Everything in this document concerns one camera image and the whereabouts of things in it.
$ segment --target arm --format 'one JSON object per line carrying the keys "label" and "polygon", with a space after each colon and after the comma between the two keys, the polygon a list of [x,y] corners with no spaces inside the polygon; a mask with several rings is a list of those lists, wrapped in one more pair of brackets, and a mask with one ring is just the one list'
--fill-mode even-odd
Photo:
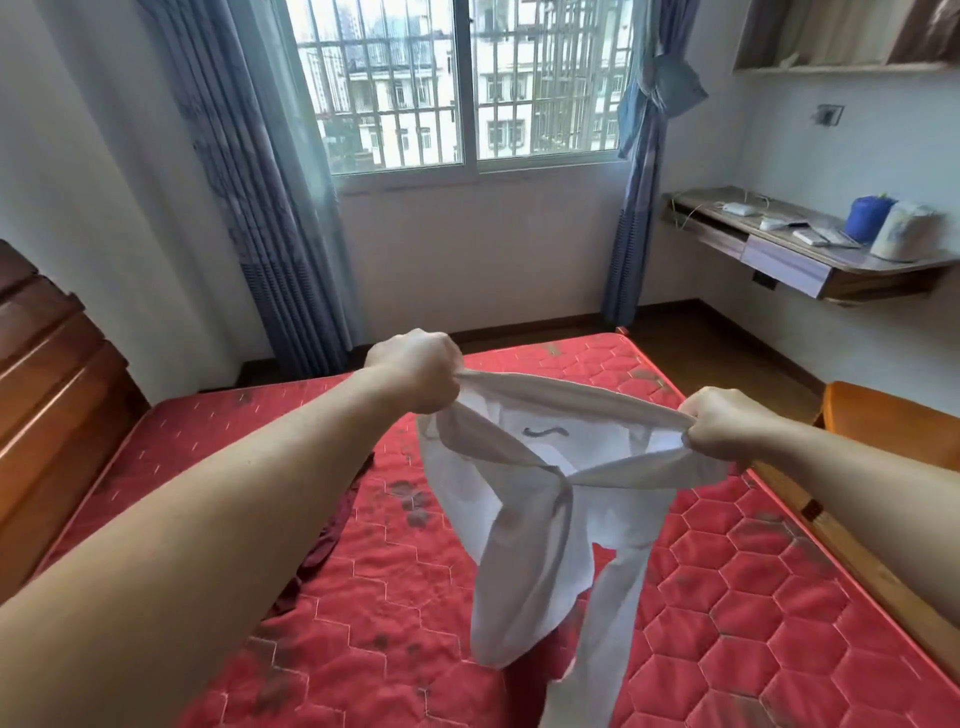
{"label": "arm", "polygon": [[0,608],[0,725],[169,725],[247,637],[377,440],[451,403],[445,334],[178,475]]}
{"label": "arm", "polygon": [[691,447],[795,480],[944,617],[960,625],[960,473],[870,448],[707,387],[680,407]]}

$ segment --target blue curtain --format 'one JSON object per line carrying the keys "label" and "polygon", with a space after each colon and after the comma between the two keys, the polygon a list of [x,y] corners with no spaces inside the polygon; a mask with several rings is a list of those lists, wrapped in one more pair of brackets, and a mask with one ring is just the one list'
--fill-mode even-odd
{"label": "blue curtain", "polygon": [[707,98],[684,61],[700,0],[636,0],[631,81],[620,105],[620,156],[633,154],[627,194],[613,240],[602,312],[615,326],[636,314],[660,191],[667,120]]}
{"label": "blue curtain", "polygon": [[270,0],[137,0],[285,374],[363,337],[323,140]]}

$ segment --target chair backrest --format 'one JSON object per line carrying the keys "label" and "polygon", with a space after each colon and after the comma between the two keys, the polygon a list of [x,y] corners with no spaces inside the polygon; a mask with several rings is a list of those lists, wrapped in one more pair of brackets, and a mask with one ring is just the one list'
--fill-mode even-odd
{"label": "chair backrest", "polygon": [[864,445],[960,471],[960,418],[914,401],[835,381],[824,394],[824,425]]}

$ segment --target forearm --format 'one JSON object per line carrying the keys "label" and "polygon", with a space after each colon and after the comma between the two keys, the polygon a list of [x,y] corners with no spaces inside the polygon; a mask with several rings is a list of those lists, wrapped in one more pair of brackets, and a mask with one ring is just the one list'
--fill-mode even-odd
{"label": "forearm", "polygon": [[0,723],[169,724],[403,413],[361,371],[145,497],[0,610]]}
{"label": "forearm", "polygon": [[960,624],[960,473],[787,420],[766,429],[756,453]]}

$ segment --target quilted mattress pattern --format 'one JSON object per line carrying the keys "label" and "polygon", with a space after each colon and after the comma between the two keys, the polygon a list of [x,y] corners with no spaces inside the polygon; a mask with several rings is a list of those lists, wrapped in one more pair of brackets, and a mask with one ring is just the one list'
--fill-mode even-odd
{"label": "quilted mattress pattern", "polygon": [[[681,398],[626,338],[597,334],[467,357],[474,369]],[[155,407],[46,565],[130,504],[342,377]],[[596,550],[597,567],[612,555]],[[475,566],[423,477],[413,419],[377,445],[341,542],[296,609],[262,622],[182,726],[536,726],[586,608],[503,671],[470,656]],[[950,683],[750,475],[680,492],[654,548],[612,725],[938,728]]]}

